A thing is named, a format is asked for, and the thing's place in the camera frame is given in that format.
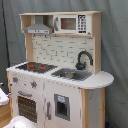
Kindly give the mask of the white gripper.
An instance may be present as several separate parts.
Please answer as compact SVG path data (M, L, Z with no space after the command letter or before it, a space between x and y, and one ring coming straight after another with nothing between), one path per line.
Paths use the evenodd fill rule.
M4 106L9 102L9 98L7 95L3 92L3 90L0 88L0 106Z

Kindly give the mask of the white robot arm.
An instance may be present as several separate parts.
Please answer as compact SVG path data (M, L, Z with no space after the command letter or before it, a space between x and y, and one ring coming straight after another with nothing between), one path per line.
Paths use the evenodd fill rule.
M0 88L0 106L4 106L9 102L8 96ZM3 128L36 128L35 125L24 116L14 117L8 125Z

